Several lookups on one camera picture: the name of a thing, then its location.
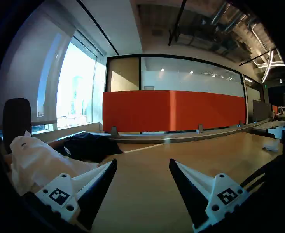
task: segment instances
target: white plastic bag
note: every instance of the white plastic bag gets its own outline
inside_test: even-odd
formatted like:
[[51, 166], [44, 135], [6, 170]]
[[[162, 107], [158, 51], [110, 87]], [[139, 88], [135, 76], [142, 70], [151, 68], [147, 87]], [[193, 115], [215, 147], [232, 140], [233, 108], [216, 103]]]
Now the white plastic bag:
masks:
[[97, 163], [87, 163], [65, 157], [28, 132], [16, 137], [10, 144], [12, 150], [12, 181], [20, 195], [37, 192], [60, 173], [71, 177], [95, 169]]

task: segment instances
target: black ceiling beam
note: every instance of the black ceiling beam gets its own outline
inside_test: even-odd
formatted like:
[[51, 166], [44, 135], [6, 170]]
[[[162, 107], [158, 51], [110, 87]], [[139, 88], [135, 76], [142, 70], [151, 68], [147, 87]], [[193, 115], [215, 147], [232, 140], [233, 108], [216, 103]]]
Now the black ceiling beam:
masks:
[[184, 11], [184, 6], [185, 6], [185, 3], [187, 2], [187, 0], [183, 0], [182, 3], [181, 3], [181, 6], [180, 6], [180, 9], [179, 9], [179, 13], [178, 13], [178, 16], [177, 16], [177, 19], [176, 19], [176, 23], [175, 23], [175, 26], [174, 26], [174, 30], [173, 32], [170, 34], [169, 36], [169, 42], [168, 42], [168, 46], [170, 46], [175, 34], [176, 34], [176, 30], [177, 30], [177, 27], [178, 27], [178, 23], [180, 21], [180, 18], [181, 18], [181, 15], [182, 15], [182, 12]]
[[265, 54], [267, 54], [267, 53], [269, 53], [269, 52], [270, 52], [270, 51], [264, 52], [263, 54], [261, 54], [261, 55], [259, 55], [259, 56], [257, 56], [257, 57], [254, 57], [253, 59], [250, 59], [249, 61], [245, 61], [244, 63], [240, 64], [239, 66], [245, 65], [246, 63], [251, 62], [252, 60], [255, 60], [256, 58], [259, 58], [259, 57], [261, 57], [262, 55], [265, 55]]
[[81, 0], [76, 0], [78, 4], [80, 4], [80, 6], [83, 8], [83, 10], [88, 14], [88, 16], [91, 18], [91, 20], [94, 22], [94, 24], [97, 26], [97, 28], [101, 31], [101, 33], [103, 34], [103, 36], [106, 38], [106, 40], [109, 42], [109, 44], [111, 45], [111, 47], [114, 49], [114, 51], [116, 52], [117, 55], [120, 55], [117, 50], [115, 49], [115, 47], [113, 46], [112, 42], [109, 40], [109, 38], [107, 37], [107, 35], [105, 34], [105, 32], [102, 30], [102, 28], [100, 27], [100, 25], [97, 23], [97, 21], [95, 20], [95, 18], [92, 16], [92, 14], [89, 12], [89, 10], [86, 8], [86, 6], [82, 3]]

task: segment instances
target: office desk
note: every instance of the office desk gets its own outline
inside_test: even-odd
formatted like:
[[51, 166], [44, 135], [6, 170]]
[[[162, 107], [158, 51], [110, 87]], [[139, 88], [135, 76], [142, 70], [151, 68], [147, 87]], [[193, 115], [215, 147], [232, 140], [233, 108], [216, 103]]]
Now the office desk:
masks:
[[92, 232], [192, 232], [192, 221], [168, 168], [174, 158], [209, 176], [224, 172], [241, 183], [281, 154], [263, 150], [275, 139], [236, 133], [213, 139], [161, 144], [106, 158], [117, 172]]

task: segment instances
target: black chair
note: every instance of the black chair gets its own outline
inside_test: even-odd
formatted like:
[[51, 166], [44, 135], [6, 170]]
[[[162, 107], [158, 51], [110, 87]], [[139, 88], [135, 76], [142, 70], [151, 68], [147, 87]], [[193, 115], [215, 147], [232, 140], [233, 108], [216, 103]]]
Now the black chair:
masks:
[[6, 101], [3, 110], [3, 142], [7, 153], [12, 153], [9, 145], [17, 136], [32, 133], [31, 106], [27, 99], [15, 98]]

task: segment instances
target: orange panel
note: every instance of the orange panel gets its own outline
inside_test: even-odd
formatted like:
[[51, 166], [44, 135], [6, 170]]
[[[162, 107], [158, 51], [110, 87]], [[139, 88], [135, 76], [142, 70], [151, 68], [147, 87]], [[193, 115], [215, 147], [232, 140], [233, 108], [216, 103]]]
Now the orange panel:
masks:
[[103, 130], [155, 132], [245, 123], [245, 99], [221, 94], [140, 90], [103, 94]]
[[272, 105], [272, 109], [273, 109], [273, 111], [275, 112], [275, 114], [277, 114], [277, 106]]

